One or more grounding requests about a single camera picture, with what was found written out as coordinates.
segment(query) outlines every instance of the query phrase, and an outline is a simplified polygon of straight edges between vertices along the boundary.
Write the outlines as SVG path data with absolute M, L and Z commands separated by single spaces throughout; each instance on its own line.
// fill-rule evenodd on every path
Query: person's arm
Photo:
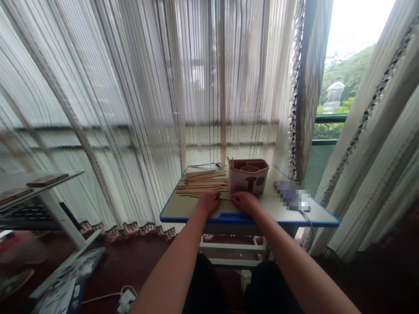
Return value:
M 220 193 L 214 191 L 201 195 L 188 222 L 142 287 L 130 309 L 130 314 L 182 312 L 205 223 L 218 207 L 219 196 Z
M 355 305 L 289 234 L 248 192 L 231 201 L 253 217 L 261 229 L 284 278 L 304 313 L 359 313 Z

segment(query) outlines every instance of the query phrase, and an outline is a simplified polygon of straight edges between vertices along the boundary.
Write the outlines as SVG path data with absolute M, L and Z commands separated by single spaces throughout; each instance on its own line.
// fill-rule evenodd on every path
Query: pencil cup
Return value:
M 230 193 L 248 191 L 263 193 L 269 165 L 263 159 L 234 159 L 234 168 L 228 168 Z

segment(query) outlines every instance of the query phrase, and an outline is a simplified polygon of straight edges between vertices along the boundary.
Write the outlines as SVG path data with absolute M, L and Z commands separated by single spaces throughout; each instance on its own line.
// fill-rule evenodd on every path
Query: window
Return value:
M 306 171 L 306 189 L 312 196 L 317 192 L 394 2 L 333 2 L 313 147 Z

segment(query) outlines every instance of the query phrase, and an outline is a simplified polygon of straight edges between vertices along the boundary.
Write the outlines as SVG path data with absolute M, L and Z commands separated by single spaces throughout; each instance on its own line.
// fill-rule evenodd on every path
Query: green foliage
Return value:
M 348 113 L 354 104 L 354 101 L 355 97 L 349 97 L 348 100 L 344 100 L 337 113 Z
M 322 113 L 321 105 L 327 88 L 337 79 L 340 79 L 345 84 L 345 89 L 341 97 L 342 103 L 339 107 L 338 113 L 348 113 L 350 111 L 374 49 L 375 44 L 365 48 L 357 54 L 354 54 L 347 60 L 336 60 L 336 55 L 332 56 L 332 62 L 324 69 L 317 114 Z M 343 123 L 317 123 L 314 125 L 313 139 L 338 139 L 342 129 Z
M 332 56 L 333 60 L 331 64 L 324 69 L 319 105 L 323 103 L 327 88 L 336 79 L 341 79 L 345 84 L 345 90 L 342 93 L 343 101 L 356 96 L 374 49 L 375 44 L 354 54 L 347 60 L 336 60 L 336 56 Z
M 338 139 L 342 133 L 344 123 L 316 123 L 314 125 L 313 140 Z

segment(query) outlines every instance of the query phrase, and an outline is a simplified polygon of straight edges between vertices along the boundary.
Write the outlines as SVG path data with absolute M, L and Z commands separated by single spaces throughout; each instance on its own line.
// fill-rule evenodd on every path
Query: desk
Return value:
M 187 167 L 185 173 L 218 169 L 215 166 L 201 166 L 201 167 Z M 224 177 L 228 177 L 228 166 L 222 166 L 219 171 L 227 171 Z M 183 185 L 182 178 L 177 185 Z M 274 181 L 288 181 L 288 178 L 283 175 L 278 169 L 270 166 L 264 192 L 258 195 L 258 199 L 262 207 L 283 227 L 290 236 L 294 237 L 298 227 L 309 227 L 310 224 L 298 211 L 291 211 L 284 205 L 281 198 L 275 192 L 273 187 Z M 228 198 L 229 192 L 222 192 L 222 197 Z M 317 203 L 313 198 L 307 197 L 306 201 L 309 203 L 311 210 L 307 212 L 314 227 L 330 227 L 337 228 L 340 221 L 330 214 L 323 206 Z M 186 223 L 190 215 L 195 210 L 197 198 L 187 196 L 180 196 L 173 191 L 169 200 L 160 214 L 162 222 L 180 222 Z M 262 232 L 254 222 L 254 220 L 247 214 L 237 209 L 230 201 L 222 200 L 218 209 L 209 217 L 204 229 L 205 234 L 227 234 L 238 236 L 262 236 Z M 201 241 L 200 248 L 202 250 L 233 250 L 234 252 L 254 252 L 262 254 L 262 260 L 268 258 L 268 246 L 266 241 L 261 246 L 258 245 L 233 245 L 220 243 L 206 243 Z M 254 267 L 259 263 L 258 261 L 245 260 L 227 260 L 227 259 L 210 259 L 215 265 L 223 266 L 237 266 L 237 267 Z
M 84 252 L 84 250 L 87 249 L 87 247 L 101 234 L 101 230 L 96 230 L 87 240 L 85 240 L 50 191 L 51 188 L 70 179 L 73 179 L 83 172 L 84 171 L 66 171 L 64 173 L 68 173 L 68 177 L 54 182 L 46 187 L 32 188 L 34 190 L 33 192 L 0 206 L 0 216 L 7 215 L 10 210 L 12 210 L 11 207 L 33 198 L 35 202 L 44 206 L 44 208 L 61 226 L 63 232 L 70 238 L 70 240 L 75 244 L 77 248 L 77 250 L 30 295 L 32 298 L 38 299 L 51 286 L 51 284 L 54 283 L 54 280 L 66 269 L 66 267 L 77 257 L 79 257 Z M 0 175 L 0 193 L 8 191 L 12 188 L 26 188 L 26 184 L 28 182 L 45 177 L 49 174 L 53 174 L 53 172 L 22 172 L 17 174 L 2 174 Z

